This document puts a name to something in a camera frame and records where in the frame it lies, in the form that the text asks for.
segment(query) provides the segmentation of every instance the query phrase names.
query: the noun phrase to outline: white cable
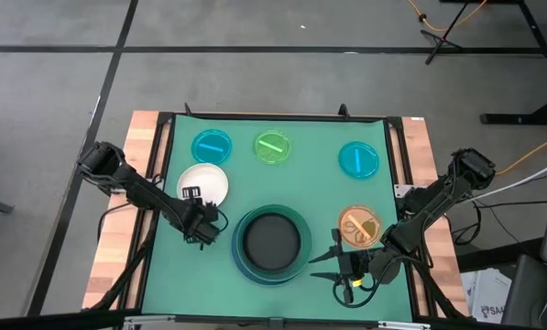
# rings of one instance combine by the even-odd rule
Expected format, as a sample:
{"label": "white cable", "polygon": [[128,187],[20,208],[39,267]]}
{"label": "white cable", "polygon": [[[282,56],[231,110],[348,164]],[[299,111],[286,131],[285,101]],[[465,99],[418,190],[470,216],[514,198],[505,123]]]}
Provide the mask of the white cable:
{"label": "white cable", "polygon": [[510,189],[510,188],[513,188],[513,187],[515,187],[515,186],[518,186],[518,185],[520,185],[520,184],[522,184],[522,183],[528,182],[529,180],[531,180],[531,179],[537,177],[538,175],[544,174],[546,171],[547,171],[547,168],[545,168],[545,169],[543,169],[543,170],[541,170],[541,171],[539,171],[539,172],[537,172],[537,173],[535,173],[535,174],[532,174],[531,176],[529,176],[529,177],[523,179],[522,181],[517,181],[517,182],[515,182],[515,183],[510,184],[510,185],[507,186],[507,187],[503,187],[503,188],[499,188],[499,189],[497,189],[497,190],[494,190],[493,192],[487,192],[487,193],[480,194],[480,195],[475,196],[475,197],[473,197],[473,198],[471,198],[471,199],[468,199],[468,200],[466,200],[466,201],[461,202],[461,204],[468,203],[468,202],[472,202],[472,201],[475,201],[475,200],[477,200],[477,199],[480,199],[480,198],[483,198],[483,197],[490,196],[490,195],[492,195],[492,194],[494,194],[494,193],[501,193],[501,192],[503,192],[503,191],[505,191],[505,190],[507,190],[507,189]]}

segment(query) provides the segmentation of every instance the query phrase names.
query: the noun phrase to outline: teal bowl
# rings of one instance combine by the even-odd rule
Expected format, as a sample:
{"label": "teal bowl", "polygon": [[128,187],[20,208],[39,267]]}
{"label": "teal bowl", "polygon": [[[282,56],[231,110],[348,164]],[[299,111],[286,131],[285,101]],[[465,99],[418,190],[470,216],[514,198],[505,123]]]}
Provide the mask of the teal bowl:
{"label": "teal bowl", "polygon": [[283,205],[265,205],[246,214],[235,228],[232,255],[241,273],[263,285],[296,277],[312,254],[312,232],[305,219]]}

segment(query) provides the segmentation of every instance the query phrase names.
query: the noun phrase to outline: blue petri dish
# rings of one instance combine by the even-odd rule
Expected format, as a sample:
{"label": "blue petri dish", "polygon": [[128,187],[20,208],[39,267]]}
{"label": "blue petri dish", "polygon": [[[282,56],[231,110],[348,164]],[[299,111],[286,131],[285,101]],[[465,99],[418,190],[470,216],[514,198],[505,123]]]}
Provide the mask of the blue petri dish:
{"label": "blue petri dish", "polygon": [[354,141],[340,149],[338,164],[349,177],[368,179],[377,173],[379,156],[367,143]]}
{"label": "blue petri dish", "polygon": [[225,132],[218,129],[208,129],[193,139],[191,154],[198,162],[218,165],[230,156],[232,147],[232,141]]}

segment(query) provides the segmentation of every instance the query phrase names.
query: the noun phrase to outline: bowl rim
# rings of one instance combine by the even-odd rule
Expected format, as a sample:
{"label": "bowl rim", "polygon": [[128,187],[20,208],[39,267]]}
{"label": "bowl rim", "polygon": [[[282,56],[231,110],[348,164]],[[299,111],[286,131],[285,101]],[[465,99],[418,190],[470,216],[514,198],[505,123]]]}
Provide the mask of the bowl rim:
{"label": "bowl rim", "polygon": [[[270,213],[287,217],[298,229],[301,240],[298,257],[287,269],[275,273],[267,273],[252,266],[243,252],[243,239],[241,239],[245,234],[246,228],[253,220],[258,218],[260,215]],[[285,205],[269,204],[260,206],[243,216],[243,218],[236,225],[235,232],[233,233],[233,244],[235,245],[235,250],[242,267],[250,274],[263,281],[288,281],[300,274],[308,265],[308,261],[310,260],[312,254],[312,232],[310,231],[305,219],[297,211]]]}

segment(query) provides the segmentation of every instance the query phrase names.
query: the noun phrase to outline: green petri dish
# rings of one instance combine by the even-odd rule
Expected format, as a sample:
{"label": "green petri dish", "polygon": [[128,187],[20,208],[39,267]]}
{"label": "green petri dish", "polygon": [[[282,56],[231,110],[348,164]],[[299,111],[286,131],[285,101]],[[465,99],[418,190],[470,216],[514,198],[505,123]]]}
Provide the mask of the green petri dish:
{"label": "green petri dish", "polygon": [[264,163],[279,164],[290,156],[290,139],[283,132],[270,129],[258,135],[253,151]]}

